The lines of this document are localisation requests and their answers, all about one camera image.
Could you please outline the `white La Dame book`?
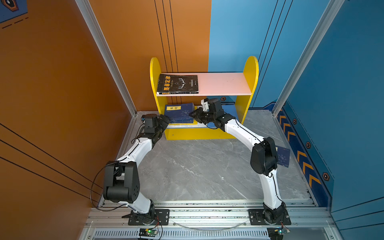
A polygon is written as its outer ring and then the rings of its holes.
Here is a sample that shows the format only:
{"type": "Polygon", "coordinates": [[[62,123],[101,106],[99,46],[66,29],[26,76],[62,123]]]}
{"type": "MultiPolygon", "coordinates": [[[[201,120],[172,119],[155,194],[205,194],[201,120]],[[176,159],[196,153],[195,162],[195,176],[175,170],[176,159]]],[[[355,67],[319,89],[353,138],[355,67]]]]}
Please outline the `white La Dame book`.
{"type": "Polygon", "coordinates": [[[169,124],[168,129],[188,129],[188,128],[206,128],[207,126],[201,123],[198,123],[196,120],[194,120],[193,124],[169,124]]]}

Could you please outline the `navy book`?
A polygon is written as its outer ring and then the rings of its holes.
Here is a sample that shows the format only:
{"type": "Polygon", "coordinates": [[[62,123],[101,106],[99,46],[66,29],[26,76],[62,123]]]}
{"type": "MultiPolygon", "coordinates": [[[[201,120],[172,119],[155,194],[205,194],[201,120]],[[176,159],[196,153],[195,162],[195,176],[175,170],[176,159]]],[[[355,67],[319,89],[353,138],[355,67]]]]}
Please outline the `navy book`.
{"type": "Polygon", "coordinates": [[[170,119],[171,124],[193,124],[194,119],[190,117],[190,113],[194,110],[193,103],[166,105],[164,115],[170,119]]]}
{"type": "Polygon", "coordinates": [[[276,150],[278,156],[278,164],[288,168],[290,165],[291,150],[280,146],[277,146],[276,150]]]}

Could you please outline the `black book orange title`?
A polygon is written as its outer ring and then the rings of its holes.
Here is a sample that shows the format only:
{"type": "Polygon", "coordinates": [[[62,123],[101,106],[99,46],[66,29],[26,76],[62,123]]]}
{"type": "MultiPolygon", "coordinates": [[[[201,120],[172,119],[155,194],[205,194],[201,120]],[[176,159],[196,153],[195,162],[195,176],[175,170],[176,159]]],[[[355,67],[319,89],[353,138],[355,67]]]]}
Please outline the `black book orange title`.
{"type": "Polygon", "coordinates": [[[157,94],[198,94],[199,83],[197,75],[166,75],[160,74],[157,94]]]}

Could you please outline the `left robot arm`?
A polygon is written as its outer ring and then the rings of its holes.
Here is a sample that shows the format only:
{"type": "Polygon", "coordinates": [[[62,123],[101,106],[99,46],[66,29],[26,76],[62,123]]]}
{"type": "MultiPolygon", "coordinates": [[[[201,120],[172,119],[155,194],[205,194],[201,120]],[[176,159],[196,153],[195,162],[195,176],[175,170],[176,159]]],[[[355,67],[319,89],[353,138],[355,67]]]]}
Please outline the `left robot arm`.
{"type": "Polygon", "coordinates": [[[141,193],[138,166],[162,138],[170,119],[164,115],[148,114],[142,116],[142,122],[133,139],[133,146],[122,157],[104,167],[103,197],[131,208],[139,216],[153,219],[154,203],[141,193]]]}

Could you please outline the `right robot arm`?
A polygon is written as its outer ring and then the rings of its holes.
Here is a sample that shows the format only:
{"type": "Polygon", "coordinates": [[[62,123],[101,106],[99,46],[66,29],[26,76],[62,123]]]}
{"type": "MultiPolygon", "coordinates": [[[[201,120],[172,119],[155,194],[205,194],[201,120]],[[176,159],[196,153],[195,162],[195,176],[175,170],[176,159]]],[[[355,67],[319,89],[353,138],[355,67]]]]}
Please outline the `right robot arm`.
{"type": "Polygon", "coordinates": [[[269,225],[283,224],[288,215],[277,182],[278,154],[271,137],[261,137],[244,127],[233,115],[226,113],[220,100],[204,99],[190,117],[200,124],[213,123],[217,129],[228,133],[251,151],[251,168],[259,175],[264,194],[264,219],[269,225]]]}

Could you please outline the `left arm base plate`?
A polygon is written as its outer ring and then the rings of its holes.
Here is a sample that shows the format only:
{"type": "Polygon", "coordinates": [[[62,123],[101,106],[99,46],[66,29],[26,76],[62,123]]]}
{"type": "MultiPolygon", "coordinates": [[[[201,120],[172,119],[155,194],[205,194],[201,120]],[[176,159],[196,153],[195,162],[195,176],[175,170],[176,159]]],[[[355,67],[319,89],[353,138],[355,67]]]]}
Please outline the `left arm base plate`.
{"type": "Polygon", "coordinates": [[[155,209],[150,211],[148,214],[139,214],[131,211],[130,217],[128,220],[129,226],[155,226],[159,224],[160,226],[167,226],[170,220],[170,210],[169,209],[155,209]]]}

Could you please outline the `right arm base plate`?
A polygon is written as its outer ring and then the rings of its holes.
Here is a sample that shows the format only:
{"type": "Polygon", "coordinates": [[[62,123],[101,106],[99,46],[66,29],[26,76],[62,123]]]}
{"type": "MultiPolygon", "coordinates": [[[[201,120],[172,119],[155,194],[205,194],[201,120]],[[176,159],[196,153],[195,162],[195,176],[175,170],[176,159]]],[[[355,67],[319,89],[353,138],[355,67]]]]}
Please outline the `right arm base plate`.
{"type": "Polygon", "coordinates": [[[249,209],[248,214],[252,226],[278,226],[280,224],[283,224],[284,226],[289,226],[292,224],[288,211],[284,209],[277,209],[272,211],[269,209],[249,209]]]}

